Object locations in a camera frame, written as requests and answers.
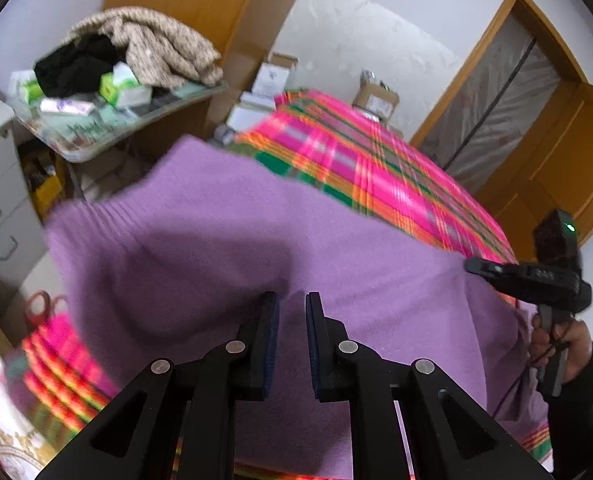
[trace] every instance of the black sleeve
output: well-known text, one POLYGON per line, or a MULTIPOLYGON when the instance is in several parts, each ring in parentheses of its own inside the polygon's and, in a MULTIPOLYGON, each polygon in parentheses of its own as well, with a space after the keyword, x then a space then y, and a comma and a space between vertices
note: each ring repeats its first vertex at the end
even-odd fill
POLYGON ((572 480, 593 461, 593 352, 590 362, 549 404, 554 478, 572 480))

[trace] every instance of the plastic sheet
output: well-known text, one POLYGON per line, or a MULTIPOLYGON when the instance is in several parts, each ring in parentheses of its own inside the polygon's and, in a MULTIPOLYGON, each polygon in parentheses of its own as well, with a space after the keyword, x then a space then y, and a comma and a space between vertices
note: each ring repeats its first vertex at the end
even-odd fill
POLYGON ((420 151, 476 192, 518 146, 561 78, 508 17, 420 151))
POLYGON ((470 193, 479 190, 540 115, 561 77, 536 45, 499 103, 447 172, 470 193))

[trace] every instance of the bed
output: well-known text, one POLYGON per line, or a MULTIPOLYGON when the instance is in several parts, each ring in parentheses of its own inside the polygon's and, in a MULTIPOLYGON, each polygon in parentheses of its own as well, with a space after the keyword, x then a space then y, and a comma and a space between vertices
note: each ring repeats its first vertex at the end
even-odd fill
MULTIPOLYGON (((321 92, 289 92, 277 104, 274 114, 239 136, 229 151, 425 244, 465 256, 515 261, 502 230, 483 208, 395 134, 321 92)), ((516 306, 512 298, 503 300, 516 306)), ((57 450, 118 391, 67 315, 41 326, 7 361, 10 399, 57 450)), ((537 460, 549 455, 544 420, 522 444, 537 460)), ((243 464, 237 473, 292 478, 243 464)))

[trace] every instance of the wooden wardrobe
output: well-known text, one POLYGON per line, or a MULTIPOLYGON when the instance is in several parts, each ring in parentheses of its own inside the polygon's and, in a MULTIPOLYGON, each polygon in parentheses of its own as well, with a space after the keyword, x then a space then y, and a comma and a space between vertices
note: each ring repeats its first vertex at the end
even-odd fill
POLYGON ((198 30, 223 55, 228 91, 140 131, 136 139, 146 158, 156 160, 184 133, 204 139, 211 136, 214 126, 225 120, 241 91, 251 85, 294 1, 105 0, 106 9, 137 5, 164 12, 198 30))

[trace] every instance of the gray drawer cabinet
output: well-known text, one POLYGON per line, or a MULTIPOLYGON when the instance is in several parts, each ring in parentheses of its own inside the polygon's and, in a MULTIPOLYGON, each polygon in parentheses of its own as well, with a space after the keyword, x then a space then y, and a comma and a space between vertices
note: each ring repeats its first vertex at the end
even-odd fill
POLYGON ((0 102, 0 315, 46 252, 12 138, 14 112, 0 102))

